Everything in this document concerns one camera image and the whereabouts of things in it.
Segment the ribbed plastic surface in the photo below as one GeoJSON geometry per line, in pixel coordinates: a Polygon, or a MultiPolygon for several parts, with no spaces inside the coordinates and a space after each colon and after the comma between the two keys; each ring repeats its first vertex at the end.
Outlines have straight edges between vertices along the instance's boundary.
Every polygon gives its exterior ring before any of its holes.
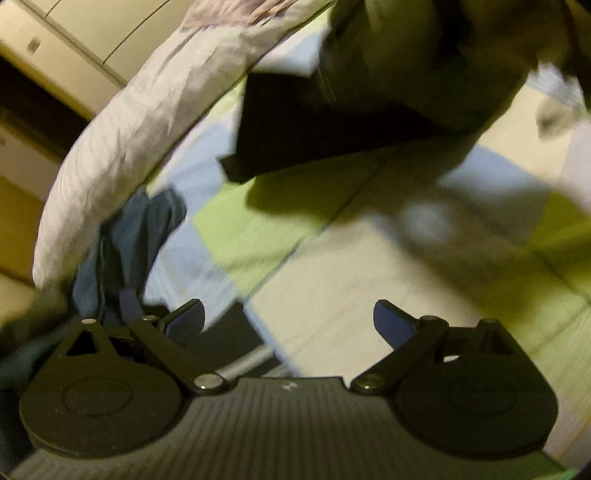
{"type": "Polygon", "coordinates": [[[412,437],[381,398],[338,378],[242,379],[195,400],[157,442],[102,460],[39,451],[14,480],[531,480],[557,472],[542,453],[466,461],[412,437]]]}

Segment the cabinet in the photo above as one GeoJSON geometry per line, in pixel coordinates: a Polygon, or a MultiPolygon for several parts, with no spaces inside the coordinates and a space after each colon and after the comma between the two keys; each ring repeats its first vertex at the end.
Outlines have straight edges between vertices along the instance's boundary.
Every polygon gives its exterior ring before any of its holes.
{"type": "Polygon", "coordinates": [[[47,15],[51,9],[59,3],[59,1],[60,0],[30,0],[30,4],[43,15],[47,15]]]}
{"type": "Polygon", "coordinates": [[[0,176],[45,202],[59,165],[0,125],[0,176]]]}
{"type": "Polygon", "coordinates": [[[105,61],[164,2],[165,0],[61,0],[48,19],[59,25],[68,36],[96,55],[100,61],[105,61]]]}
{"type": "Polygon", "coordinates": [[[92,116],[121,88],[15,0],[0,2],[1,53],[75,110],[92,116]]]}
{"type": "Polygon", "coordinates": [[[0,176],[0,271],[31,281],[43,203],[0,176]]]}
{"type": "Polygon", "coordinates": [[[178,28],[194,0],[171,0],[154,12],[107,60],[106,65],[126,82],[154,50],[178,28]]]}
{"type": "Polygon", "coordinates": [[[0,327],[8,316],[25,310],[34,296],[34,288],[0,274],[0,327]]]}

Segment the metal rivet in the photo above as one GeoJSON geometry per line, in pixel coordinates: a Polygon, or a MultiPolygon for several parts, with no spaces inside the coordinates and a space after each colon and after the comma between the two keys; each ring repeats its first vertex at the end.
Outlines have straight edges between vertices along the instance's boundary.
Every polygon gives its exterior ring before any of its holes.
{"type": "Polygon", "coordinates": [[[384,378],[378,374],[366,374],[355,380],[361,390],[377,390],[385,385],[384,378]]]}
{"type": "Polygon", "coordinates": [[[216,374],[199,375],[195,380],[195,386],[200,390],[216,390],[223,385],[223,378],[216,374]]]}

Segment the white pillow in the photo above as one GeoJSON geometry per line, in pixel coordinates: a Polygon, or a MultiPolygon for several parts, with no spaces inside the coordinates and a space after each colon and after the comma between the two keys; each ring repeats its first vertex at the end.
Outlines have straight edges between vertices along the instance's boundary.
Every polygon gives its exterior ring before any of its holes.
{"type": "Polygon", "coordinates": [[[33,279],[71,276],[98,228],[167,151],[266,52],[330,0],[297,0],[257,25],[179,29],[89,124],[43,210],[33,279]]]}

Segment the screw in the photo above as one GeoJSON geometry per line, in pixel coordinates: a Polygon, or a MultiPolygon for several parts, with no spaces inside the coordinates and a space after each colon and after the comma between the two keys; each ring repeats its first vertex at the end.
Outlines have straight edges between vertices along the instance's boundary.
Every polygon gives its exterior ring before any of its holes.
{"type": "Polygon", "coordinates": [[[378,374],[366,374],[355,379],[357,388],[367,392],[382,388],[385,384],[384,378],[378,374]]]}
{"type": "Polygon", "coordinates": [[[216,374],[203,374],[199,375],[193,383],[199,390],[215,391],[224,385],[224,379],[216,374]]]}
{"type": "Polygon", "coordinates": [[[291,392],[292,390],[295,390],[296,388],[299,388],[300,386],[296,383],[296,382],[287,382],[284,383],[281,388],[285,391],[291,392]]]}

